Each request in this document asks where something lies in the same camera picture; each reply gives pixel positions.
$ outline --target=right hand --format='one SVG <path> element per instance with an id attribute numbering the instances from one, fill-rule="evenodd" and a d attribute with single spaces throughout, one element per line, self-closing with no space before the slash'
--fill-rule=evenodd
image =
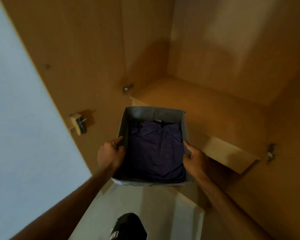
<path id="1" fill-rule="evenodd" d="M 196 179 L 209 179 L 207 156 L 199 148 L 183 142 L 192 155 L 183 155 L 183 165 L 185 169 Z"/>

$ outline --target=gray box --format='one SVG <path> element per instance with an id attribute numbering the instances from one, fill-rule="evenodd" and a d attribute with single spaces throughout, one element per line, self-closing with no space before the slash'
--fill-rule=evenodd
<path id="1" fill-rule="evenodd" d="M 129 133 L 129 121 L 131 119 L 141 119 L 148 121 L 161 120 L 167 123 L 181 123 L 182 139 L 189 141 L 188 130 L 185 121 L 185 112 L 179 109 L 171 108 L 158 108 L 150 106 L 132 106 L 126 107 L 122 115 L 119 136 L 123 136 L 123 140 L 120 145 L 127 147 L 128 145 L 128 133 Z M 186 147 L 184 147 L 184 153 L 191 154 Z M 139 179 L 126 178 L 120 169 L 116 172 L 112 180 L 116 184 L 130 185 L 130 186 L 185 186 L 193 182 L 193 177 L 187 172 L 186 181 L 182 183 L 165 184 L 165 183 L 154 183 Z"/>

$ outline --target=closet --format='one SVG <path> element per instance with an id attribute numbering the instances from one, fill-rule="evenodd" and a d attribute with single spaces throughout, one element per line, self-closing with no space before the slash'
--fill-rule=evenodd
<path id="1" fill-rule="evenodd" d="M 182 109 L 228 195 L 300 239 L 300 0 L 1 1 L 65 126 L 87 119 L 71 135 L 92 173 L 125 107 Z"/>

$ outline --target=left hand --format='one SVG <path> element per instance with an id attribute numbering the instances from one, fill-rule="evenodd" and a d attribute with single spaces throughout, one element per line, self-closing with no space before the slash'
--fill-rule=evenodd
<path id="1" fill-rule="evenodd" d="M 124 161 L 126 149 L 122 145 L 119 146 L 118 149 L 116 146 L 122 139 L 123 136 L 120 136 L 116 139 L 107 141 L 104 145 L 100 146 L 97 158 L 100 170 L 110 170 L 113 175 L 121 166 L 122 162 Z"/>

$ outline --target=shelf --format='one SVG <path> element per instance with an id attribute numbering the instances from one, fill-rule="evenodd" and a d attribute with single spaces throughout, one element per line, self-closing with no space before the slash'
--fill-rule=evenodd
<path id="1" fill-rule="evenodd" d="M 259 104 L 170 76 L 131 97 L 135 106 L 184 110 L 190 143 L 238 173 L 265 154 L 266 108 Z"/>

